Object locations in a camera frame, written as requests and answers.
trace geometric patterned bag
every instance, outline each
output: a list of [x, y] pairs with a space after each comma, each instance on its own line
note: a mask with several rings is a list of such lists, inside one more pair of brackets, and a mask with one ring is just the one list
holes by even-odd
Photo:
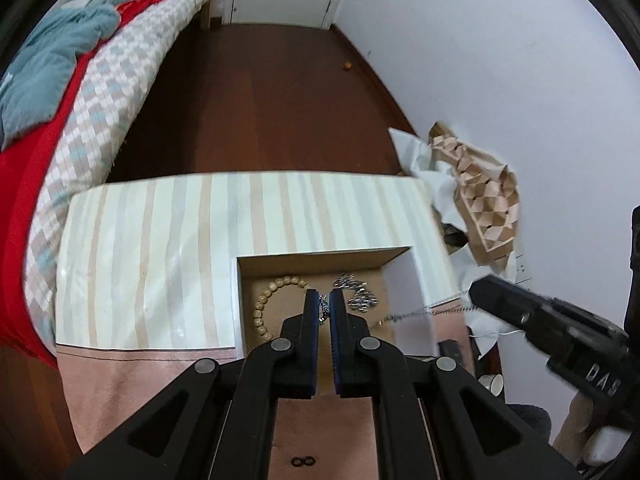
[[484, 265], [511, 253], [520, 209], [515, 174], [488, 153], [458, 140], [443, 123], [433, 125], [429, 144], [432, 159], [453, 168], [458, 181], [454, 200], [476, 262]]

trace white cup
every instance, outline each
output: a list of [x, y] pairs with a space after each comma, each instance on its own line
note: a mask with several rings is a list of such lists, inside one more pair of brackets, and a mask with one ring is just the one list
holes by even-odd
[[500, 395], [500, 392], [504, 388], [504, 378], [502, 374], [483, 375], [478, 379], [478, 382], [496, 397]]

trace open box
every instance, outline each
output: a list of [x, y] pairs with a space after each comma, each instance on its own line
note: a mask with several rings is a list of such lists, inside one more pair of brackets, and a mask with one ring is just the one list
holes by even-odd
[[[348, 312], [367, 319], [371, 335], [395, 344], [405, 355], [438, 355], [433, 324], [427, 316], [376, 326], [386, 314], [404, 314], [424, 305], [413, 250], [394, 247], [234, 258], [232, 306], [238, 358], [264, 342], [254, 326], [254, 310], [258, 297], [271, 282], [284, 276], [299, 276], [309, 287], [324, 294], [334, 288], [334, 280], [343, 271], [353, 272], [357, 280], [367, 282], [367, 288], [378, 299], [378, 305], [368, 312], [352, 312], [347, 307]], [[352, 294], [352, 291], [344, 290], [345, 302]], [[302, 313], [304, 301], [305, 291], [294, 285], [280, 288], [269, 298], [262, 311], [262, 320], [274, 338], [280, 335], [284, 319]], [[320, 327], [318, 367], [322, 391], [329, 387], [332, 376], [329, 322]]]

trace wooden bead bracelet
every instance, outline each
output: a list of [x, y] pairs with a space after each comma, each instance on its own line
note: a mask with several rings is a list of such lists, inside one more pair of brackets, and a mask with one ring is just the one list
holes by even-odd
[[265, 288], [258, 298], [257, 303], [255, 304], [254, 310], [254, 326], [258, 330], [258, 334], [265, 341], [271, 341], [273, 336], [268, 332], [266, 327], [264, 326], [264, 321], [262, 320], [262, 311], [264, 310], [264, 306], [269, 301], [269, 298], [276, 292], [279, 288], [287, 285], [297, 285], [300, 288], [307, 288], [308, 283], [299, 278], [297, 276], [285, 276], [284, 278], [278, 278], [277, 280], [272, 281], [267, 288]]

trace red blanket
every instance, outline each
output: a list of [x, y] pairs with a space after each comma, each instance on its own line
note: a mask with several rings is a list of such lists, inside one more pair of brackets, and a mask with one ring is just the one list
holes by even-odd
[[[123, 27], [161, 0], [133, 0], [117, 7]], [[22, 291], [22, 269], [31, 219], [53, 153], [78, 94], [87, 65], [100, 44], [78, 59], [76, 70], [53, 120], [0, 153], [0, 343], [37, 357], [56, 368], [31, 323]]]

